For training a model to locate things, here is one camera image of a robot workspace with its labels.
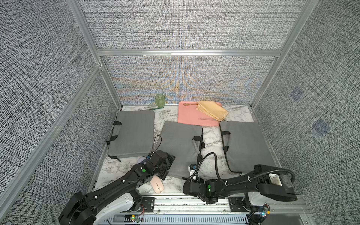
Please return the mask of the lilac computer mouse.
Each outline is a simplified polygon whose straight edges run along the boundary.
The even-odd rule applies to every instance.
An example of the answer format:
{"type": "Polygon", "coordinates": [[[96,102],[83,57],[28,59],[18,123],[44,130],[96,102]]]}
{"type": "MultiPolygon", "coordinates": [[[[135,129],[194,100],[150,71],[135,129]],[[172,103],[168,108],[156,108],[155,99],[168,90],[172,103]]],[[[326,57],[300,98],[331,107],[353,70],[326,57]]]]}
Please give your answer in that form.
{"type": "Polygon", "coordinates": [[[147,162],[147,157],[140,157],[137,161],[137,164],[146,164],[147,162]]]}

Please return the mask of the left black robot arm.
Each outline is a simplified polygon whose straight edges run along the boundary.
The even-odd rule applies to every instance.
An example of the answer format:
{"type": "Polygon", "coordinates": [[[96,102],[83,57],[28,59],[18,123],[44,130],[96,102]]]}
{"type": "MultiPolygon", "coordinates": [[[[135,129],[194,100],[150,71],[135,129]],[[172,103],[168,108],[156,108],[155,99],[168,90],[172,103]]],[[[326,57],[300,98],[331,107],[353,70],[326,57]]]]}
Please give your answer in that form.
{"type": "Polygon", "coordinates": [[[154,176],[164,180],[174,161],[175,156],[156,151],[103,188],[85,195],[82,192],[75,193],[61,212],[59,223],[97,225],[118,212],[137,210],[143,199],[137,188],[150,182],[154,176]]]}

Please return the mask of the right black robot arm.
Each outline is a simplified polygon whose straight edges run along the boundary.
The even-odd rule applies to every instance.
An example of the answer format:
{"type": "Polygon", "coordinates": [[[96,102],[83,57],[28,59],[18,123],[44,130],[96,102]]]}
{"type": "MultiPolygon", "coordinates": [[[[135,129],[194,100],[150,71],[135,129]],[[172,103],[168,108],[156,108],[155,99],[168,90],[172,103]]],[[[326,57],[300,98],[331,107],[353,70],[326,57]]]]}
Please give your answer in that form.
{"type": "Polygon", "coordinates": [[[251,193],[259,194],[266,199],[278,202],[294,202],[298,200],[293,183],[295,174],[284,168],[255,165],[254,170],[238,177],[227,180],[211,179],[204,181],[189,178],[183,185],[183,193],[197,197],[206,204],[217,203],[219,198],[226,198],[237,194],[245,194],[245,207],[250,210],[262,204],[254,204],[251,193]]]}

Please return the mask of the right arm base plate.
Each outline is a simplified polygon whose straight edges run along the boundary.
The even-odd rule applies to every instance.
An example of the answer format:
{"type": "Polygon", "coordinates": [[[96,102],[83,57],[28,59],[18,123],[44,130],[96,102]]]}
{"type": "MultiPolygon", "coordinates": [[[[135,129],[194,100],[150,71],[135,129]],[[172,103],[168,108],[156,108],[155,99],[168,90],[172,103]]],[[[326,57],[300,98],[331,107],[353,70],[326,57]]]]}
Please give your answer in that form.
{"type": "Polygon", "coordinates": [[[231,212],[247,212],[243,204],[244,197],[229,197],[229,207],[231,212]]]}

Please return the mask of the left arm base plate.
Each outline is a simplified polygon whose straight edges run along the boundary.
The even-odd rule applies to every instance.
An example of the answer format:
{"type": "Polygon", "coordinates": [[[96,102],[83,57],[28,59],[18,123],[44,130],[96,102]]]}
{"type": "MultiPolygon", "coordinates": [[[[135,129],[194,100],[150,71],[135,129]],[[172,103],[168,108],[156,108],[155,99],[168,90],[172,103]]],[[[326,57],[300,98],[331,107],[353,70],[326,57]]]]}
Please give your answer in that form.
{"type": "Polygon", "coordinates": [[[154,197],[143,197],[141,202],[135,204],[133,212],[154,212],[155,198],[154,197]]]}

